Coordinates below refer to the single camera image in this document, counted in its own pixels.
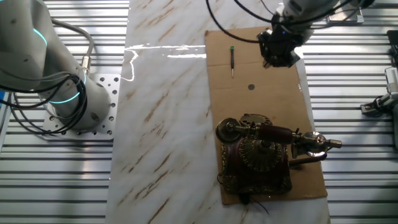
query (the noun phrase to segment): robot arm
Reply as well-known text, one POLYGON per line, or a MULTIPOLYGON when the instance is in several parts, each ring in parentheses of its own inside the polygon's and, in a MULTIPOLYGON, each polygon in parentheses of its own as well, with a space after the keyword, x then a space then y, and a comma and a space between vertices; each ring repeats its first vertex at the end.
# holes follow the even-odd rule
MULTIPOLYGON (((333 14, 339 0, 284 0, 272 18, 272 30, 266 29, 257 38, 260 42, 263 66, 291 67, 300 57, 294 52, 311 37, 314 22, 333 14)), ((354 7, 366 8, 374 0, 346 0, 339 6, 350 3, 354 7)))

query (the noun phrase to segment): wire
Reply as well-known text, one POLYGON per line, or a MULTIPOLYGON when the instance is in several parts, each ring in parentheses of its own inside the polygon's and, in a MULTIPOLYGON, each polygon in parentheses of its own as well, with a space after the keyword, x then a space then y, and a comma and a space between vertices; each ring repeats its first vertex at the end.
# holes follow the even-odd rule
POLYGON ((325 17, 325 16, 327 16, 327 15, 329 15, 329 14, 331 14, 331 13, 334 13, 337 9, 339 9, 339 8, 341 8, 341 7, 345 6, 345 5, 347 5, 347 4, 350 3, 351 1, 353 1, 353 0, 347 0, 347 1, 345 1, 344 3, 341 3, 340 5, 338 5, 338 6, 334 7, 334 8, 332 8, 332 9, 330 9, 330 10, 328 10, 328 11, 326 11, 326 12, 324 12, 324 13, 318 15, 318 16, 315 16, 315 17, 313 17, 313 18, 310 18, 310 19, 305 19, 305 20, 296 21, 296 22, 278 22, 278 21, 272 21, 272 20, 269 20, 269 19, 265 19, 265 18, 263 18, 263 17, 261 17, 261 16, 255 14, 254 12, 250 11, 248 8, 246 8, 245 6, 243 6, 238 0, 234 0, 234 2, 235 2, 241 9, 243 9, 245 12, 249 13, 249 14, 252 15, 253 17, 255 17, 255 18, 257 18, 257 19, 260 19, 260 20, 262 20, 262 21, 264 21, 264 22, 270 22, 270 23, 272 23, 272 24, 283 25, 283 26, 299 25, 299 24, 304 24, 304 23, 307 23, 307 22, 313 22, 313 21, 316 21, 316 20, 318 20, 318 19, 322 19, 323 17, 325 17))
POLYGON ((274 13, 272 13, 271 12, 271 10, 269 10, 269 8, 267 7, 267 5, 264 3, 264 1, 263 0, 260 0, 261 1, 261 3, 262 3, 262 5, 267 9, 267 11, 269 12, 269 13, 271 13, 271 15, 275 15, 274 13))
POLYGON ((217 175, 217 181, 218 181, 219 184, 223 185, 223 183, 220 181, 220 176, 221 176, 221 175, 223 175, 223 174, 222 174, 222 173, 219 173, 219 174, 217 175))
POLYGON ((92 51, 94 49, 94 40, 93 40, 92 36, 89 33, 87 33, 87 31, 85 31, 82 28, 79 28, 77 26, 73 26, 73 25, 67 24, 66 22, 61 22, 61 21, 58 21, 58 20, 53 19, 53 18, 51 18, 51 21, 55 25, 62 26, 64 28, 66 28, 66 29, 75 31, 75 32, 85 36, 88 39, 88 42, 89 42, 88 50, 87 50, 87 53, 85 54, 85 56, 90 56, 91 55, 91 53, 92 53, 92 51))
POLYGON ((251 199, 251 200, 253 200, 254 202, 256 202, 257 204, 259 204, 266 212, 267 212, 267 214, 268 214, 268 216, 269 216, 269 213, 268 213, 268 210, 265 208, 265 206, 263 206, 260 202, 258 202, 256 199, 254 199, 252 196, 250 196, 249 195, 249 198, 251 199))
POLYGON ((26 118, 24 112, 22 110, 19 110, 21 115, 26 119, 27 122, 29 122, 30 124, 33 125, 33 127, 37 128, 40 131, 34 131, 30 128, 28 128, 27 126, 25 126, 22 121, 17 117, 15 111, 13 108, 11 108, 11 113, 14 116, 15 120, 26 130, 28 130, 29 132, 32 132, 34 134, 60 134, 60 133, 64 133, 68 130, 70 130, 72 127, 74 127, 77 122, 79 122, 79 120, 81 120, 81 118, 83 117, 86 108, 87 108, 87 94, 86 94, 86 87, 84 85, 84 83, 80 80, 80 78, 78 76, 73 76, 72 80, 76 83, 76 87, 78 88, 78 91, 81 93, 79 94, 79 104, 76 107, 75 111, 78 111, 79 113, 77 113, 66 125, 64 125, 63 127, 55 130, 55 131, 46 131, 34 124, 32 124, 29 119, 26 118))
POLYGON ((209 11, 209 13, 210 13, 210 16, 211 16, 211 18, 213 19, 214 23, 215 23, 215 24, 218 26, 218 28, 219 28, 220 30, 222 30, 226 35, 228 35, 228 36, 230 36, 230 37, 232 37, 232 38, 234 38, 234 39, 236 39, 236 40, 240 40, 240 41, 247 42, 247 43, 254 43, 254 44, 260 43, 258 40, 249 40, 249 39, 245 39, 245 38, 242 38, 242 37, 238 37, 238 36, 233 35, 232 33, 228 32, 227 30, 225 30, 225 29, 220 25, 220 23, 218 23, 216 17, 215 17, 214 14, 213 14, 213 11, 211 11, 209 0, 206 0, 206 5, 207 5, 207 9, 208 9, 208 11, 209 11))
POLYGON ((19 76, 17 76, 17 75, 12 74, 11 72, 6 71, 6 70, 3 69, 3 68, 0 68, 0 71, 2 71, 4 74, 6 74, 6 75, 8 75, 8 76, 11 76, 11 77, 14 77, 14 78, 17 78, 17 79, 20 79, 20 80, 26 80, 26 81, 43 81, 43 82, 51 82, 51 81, 63 79, 63 78, 66 78, 67 76, 70 75, 70 72, 57 72, 57 73, 54 73, 54 74, 52 74, 52 75, 49 75, 49 76, 46 76, 46 77, 42 77, 42 78, 22 78, 22 77, 19 77, 19 76), (59 75, 64 75, 64 76, 51 79, 51 78, 56 77, 56 76, 59 76, 59 75))
POLYGON ((54 98, 55 94, 58 93, 58 91, 61 89, 62 85, 63 85, 66 81, 68 81, 68 80, 70 79, 70 77, 71 77, 71 76, 68 76, 68 77, 66 77, 64 80, 62 80, 61 82, 59 82, 58 84, 56 84, 56 89, 54 90, 54 92, 53 92, 46 100, 44 100, 43 102, 37 103, 37 104, 35 104, 35 105, 21 106, 21 105, 17 105, 17 104, 12 104, 12 103, 10 103, 10 102, 8 102, 8 101, 4 101, 4 100, 0 100, 0 103, 3 103, 3 104, 5 104, 5 105, 7 105, 7 106, 12 106, 12 107, 15 107, 15 108, 22 108, 22 109, 32 109, 32 108, 36 108, 36 107, 38 107, 38 106, 42 106, 43 104, 48 103, 52 98, 54 98))

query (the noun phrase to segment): green screwdriver handle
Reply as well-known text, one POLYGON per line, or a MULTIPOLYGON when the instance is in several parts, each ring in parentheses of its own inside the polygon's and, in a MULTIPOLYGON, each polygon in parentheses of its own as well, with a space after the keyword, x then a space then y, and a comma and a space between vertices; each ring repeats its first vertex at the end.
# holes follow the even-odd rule
POLYGON ((234 46, 231 46, 231 68, 234 68, 234 46))

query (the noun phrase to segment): black cable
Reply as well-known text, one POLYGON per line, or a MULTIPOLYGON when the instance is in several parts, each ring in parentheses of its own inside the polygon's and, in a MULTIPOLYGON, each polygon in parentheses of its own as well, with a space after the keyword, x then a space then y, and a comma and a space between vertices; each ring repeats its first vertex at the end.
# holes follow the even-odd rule
MULTIPOLYGON (((19 105, 19 101, 18 101, 18 99, 17 99, 17 94, 14 93, 13 95, 14 95, 15 104, 19 105)), ((34 128, 37 128, 37 129, 39 129, 39 130, 41 130, 41 131, 45 131, 44 129, 40 128, 39 126, 37 126, 36 124, 34 124, 33 122, 31 122, 31 121, 27 118, 27 116, 25 115, 25 113, 24 113, 22 110, 19 110, 19 112, 21 113, 22 117, 24 117, 24 119, 25 119, 30 125, 32 125, 34 128)))
POLYGON ((267 212, 267 214, 268 214, 268 216, 269 216, 268 210, 265 208, 265 206, 261 205, 261 203, 258 202, 256 199, 254 199, 252 196, 249 196, 249 198, 250 198, 251 200, 253 200, 254 202, 256 202, 257 204, 259 204, 259 205, 267 212))
POLYGON ((28 130, 29 132, 32 132, 34 134, 60 134, 60 133, 64 133, 65 131, 70 130, 72 127, 74 127, 77 122, 79 122, 79 120, 81 120, 81 118, 83 117, 86 108, 87 108, 87 94, 86 94, 86 88, 85 85, 83 84, 83 82, 77 77, 73 77, 72 80, 76 83, 76 87, 78 88, 79 91, 79 103, 76 106, 76 109, 74 110, 73 113, 76 113, 76 115, 63 127, 55 130, 55 131, 47 131, 44 130, 38 126, 36 126, 35 124, 32 124, 29 119, 27 119, 27 117, 25 116, 24 112, 22 110, 20 110, 21 115, 25 118, 25 120, 32 124, 33 127, 37 128, 40 131, 34 131, 31 130, 30 128, 28 128, 27 126, 25 126, 22 121, 17 117, 14 109, 11 107, 11 113, 14 116, 15 120, 26 130, 28 130))
POLYGON ((262 3, 262 5, 267 9, 267 11, 269 12, 269 13, 271 13, 271 15, 275 15, 274 13, 272 13, 271 12, 271 10, 269 10, 269 8, 267 7, 267 5, 264 3, 264 1, 263 0, 260 0, 261 1, 261 3, 262 3))
POLYGON ((79 28, 77 26, 73 26, 73 25, 67 24, 66 22, 61 22, 61 21, 58 21, 58 20, 53 19, 53 18, 51 18, 51 22, 53 24, 55 24, 55 25, 62 26, 64 28, 66 28, 66 29, 78 32, 79 34, 85 36, 88 39, 88 42, 89 42, 88 50, 87 50, 87 53, 85 54, 85 56, 90 56, 91 55, 91 53, 92 53, 92 51, 94 49, 94 40, 93 40, 92 36, 89 33, 87 33, 87 31, 85 31, 82 28, 79 28))
POLYGON ((220 181, 220 176, 221 176, 221 175, 223 175, 223 174, 222 174, 222 173, 219 173, 219 174, 217 175, 217 181, 218 181, 219 184, 223 185, 223 183, 220 181))
POLYGON ((225 30, 225 29, 218 23, 218 21, 216 20, 216 17, 214 16, 213 11, 211 11, 209 0, 206 0, 206 5, 207 5, 207 9, 208 9, 208 11, 209 11, 209 13, 210 13, 210 16, 211 16, 211 18, 213 19, 214 23, 215 23, 215 24, 218 26, 218 28, 219 28, 220 30, 222 30, 226 35, 228 35, 228 36, 230 36, 230 37, 232 37, 232 38, 234 38, 234 39, 236 39, 236 40, 240 40, 240 41, 247 42, 247 43, 254 43, 254 44, 258 44, 258 43, 259 43, 258 40, 244 39, 244 38, 242 38, 242 37, 238 37, 238 36, 236 36, 236 35, 233 35, 232 33, 230 33, 230 32, 228 32, 227 30, 225 30))
POLYGON ((243 9, 245 12, 249 13, 249 14, 252 15, 253 17, 255 17, 255 18, 257 18, 257 19, 260 19, 260 20, 262 20, 262 21, 264 21, 264 22, 270 22, 271 24, 277 24, 277 25, 283 25, 283 26, 299 25, 299 24, 304 24, 304 23, 307 23, 307 22, 313 22, 313 21, 322 19, 322 18, 324 18, 325 16, 327 16, 327 15, 329 15, 329 14, 331 14, 331 13, 334 13, 337 9, 339 9, 339 8, 341 8, 341 7, 345 6, 345 5, 347 5, 347 4, 350 3, 351 1, 353 1, 353 0, 347 0, 347 1, 345 1, 344 3, 341 3, 340 5, 338 5, 338 6, 334 7, 334 8, 332 8, 332 9, 328 10, 327 12, 324 12, 324 13, 322 13, 322 14, 320 14, 320 15, 318 15, 318 16, 315 16, 315 17, 313 17, 313 18, 310 18, 310 19, 305 19, 305 20, 296 21, 296 22, 277 22, 277 21, 272 21, 272 20, 270 20, 270 19, 265 19, 265 18, 263 18, 263 17, 261 17, 261 16, 255 14, 254 12, 250 11, 248 8, 246 8, 245 6, 243 6, 238 0, 234 0, 234 2, 235 2, 241 9, 243 9))
MULTIPOLYGON (((58 91, 61 89, 62 85, 63 85, 66 81, 68 81, 68 80, 70 79, 70 77, 71 77, 71 76, 68 76, 68 77, 64 78, 62 81, 60 81, 58 84, 56 84, 56 85, 55 85, 55 86, 56 86, 56 89, 54 90, 54 92, 53 92, 46 100, 44 100, 44 101, 42 101, 42 102, 40 102, 40 103, 37 103, 37 104, 35 104, 35 105, 21 106, 21 105, 13 104, 13 103, 10 103, 10 102, 4 101, 4 100, 0 100, 0 103, 2 103, 2 104, 4 104, 4 105, 7 105, 7 106, 11 106, 11 107, 15 107, 15 108, 22 108, 22 109, 32 109, 32 108, 36 108, 36 107, 38 107, 38 106, 42 106, 42 105, 48 103, 52 98, 54 98, 54 96, 55 96, 55 95, 58 93, 58 91)), ((1 85, 0 85, 0 88, 2 88, 2 89, 4 89, 4 90, 8 90, 7 87, 4 88, 4 86, 1 86, 1 85)))

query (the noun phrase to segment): bolt hole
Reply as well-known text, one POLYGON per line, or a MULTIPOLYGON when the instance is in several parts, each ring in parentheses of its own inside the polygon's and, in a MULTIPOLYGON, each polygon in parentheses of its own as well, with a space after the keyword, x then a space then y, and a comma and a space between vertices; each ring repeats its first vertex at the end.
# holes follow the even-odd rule
POLYGON ((91 112, 90 116, 94 121, 100 122, 100 117, 96 113, 91 112))

